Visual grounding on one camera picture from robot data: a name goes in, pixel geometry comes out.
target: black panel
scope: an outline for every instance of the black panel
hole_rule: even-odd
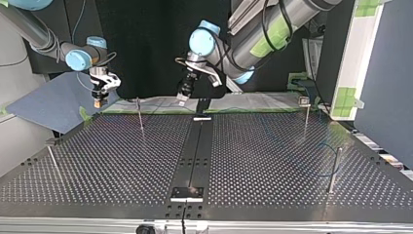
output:
[[[83,1],[65,0],[70,36],[82,11]],[[85,10],[76,29],[75,44],[85,46],[89,36],[103,36],[94,0],[86,0]]]
[[[176,95],[184,73],[174,58],[185,57],[189,36],[201,20],[218,24],[225,35],[230,12],[230,2],[222,0],[122,1],[122,4],[99,0],[96,5],[109,49],[118,52],[111,67],[123,80],[118,89],[122,98]],[[210,88],[207,84],[197,85],[196,93],[205,87]],[[223,87],[219,95],[225,92]]]
[[[345,0],[328,13],[317,84],[322,98],[329,103],[333,100],[354,5],[355,0]]]

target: optical breadboard table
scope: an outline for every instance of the optical breadboard table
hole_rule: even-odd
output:
[[[199,223],[413,230],[413,183],[326,116],[311,113],[307,126],[301,112],[211,118],[143,115],[142,131],[137,115],[96,117],[0,178],[0,233],[33,225],[131,232],[148,222],[178,233]],[[173,199],[188,187],[198,200]]]

